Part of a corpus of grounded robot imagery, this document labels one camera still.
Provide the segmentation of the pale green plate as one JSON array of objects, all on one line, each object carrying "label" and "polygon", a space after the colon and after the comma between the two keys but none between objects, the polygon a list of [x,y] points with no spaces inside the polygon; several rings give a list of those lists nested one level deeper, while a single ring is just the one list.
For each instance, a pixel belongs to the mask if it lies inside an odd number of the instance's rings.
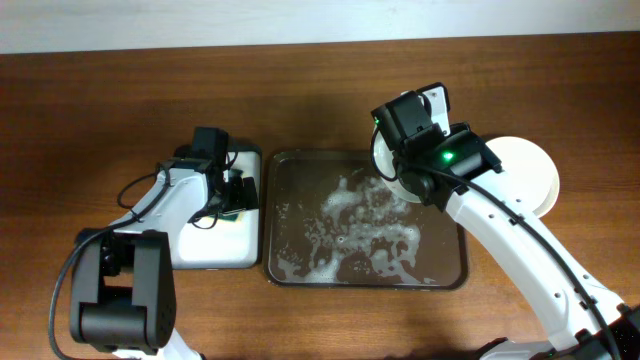
[{"label": "pale green plate", "polygon": [[383,180],[387,188],[402,200],[419,203],[419,197],[406,190],[399,181],[393,165],[394,158],[392,152],[389,150],[377,127],[375,127],[373,131],[370,152],[374,170],[378,173],[378,176]]}]

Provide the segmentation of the cream plate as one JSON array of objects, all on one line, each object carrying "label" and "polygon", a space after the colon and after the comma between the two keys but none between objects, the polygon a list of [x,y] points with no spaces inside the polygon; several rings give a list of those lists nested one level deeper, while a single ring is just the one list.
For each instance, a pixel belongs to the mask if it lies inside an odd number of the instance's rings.
[{"label": "cream plate", "polygon": [[548,214],[560,192],[559,172],[552,158],[539,145],[520,137],[497,137],[487,146],[515,179],[527,209],[538,218]]}]

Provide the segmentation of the green and yellow sponge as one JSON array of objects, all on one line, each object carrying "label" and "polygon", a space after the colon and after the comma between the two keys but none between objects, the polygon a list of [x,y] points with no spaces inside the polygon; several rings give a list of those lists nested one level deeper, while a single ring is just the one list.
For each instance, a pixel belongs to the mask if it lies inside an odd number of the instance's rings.
[{"label": "green and yellow sponge", "polygon": [[224,212],[220,212],[218,215],[219,220],[237,222],[242,213],[246,212],[246,209],[232,209]]}]

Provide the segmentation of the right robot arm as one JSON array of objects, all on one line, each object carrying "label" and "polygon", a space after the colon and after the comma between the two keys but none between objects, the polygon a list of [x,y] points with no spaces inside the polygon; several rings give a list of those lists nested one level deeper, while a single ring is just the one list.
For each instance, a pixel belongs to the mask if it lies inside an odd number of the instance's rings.
[{"label": "right robot arm", "polygon": [[434,83],[375,108],[371,161],[387,187],[473,235],[529,303],[546,340],[497,338],[476,359],[636,359],[639,309],[593,277],[524,205],[514,178]]}]

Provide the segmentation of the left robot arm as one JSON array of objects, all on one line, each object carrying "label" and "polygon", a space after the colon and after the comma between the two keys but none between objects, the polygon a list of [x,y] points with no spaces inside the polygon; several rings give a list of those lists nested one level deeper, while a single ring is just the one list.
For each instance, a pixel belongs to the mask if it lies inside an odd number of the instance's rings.
[{"label": "left robot arm", "polygon": [[126,359],[202,358],[175,328],[174,273],[257,262],[261,167],[258,146],[198,127],[124,216],[82,230],[62,270],[73,340]]}]

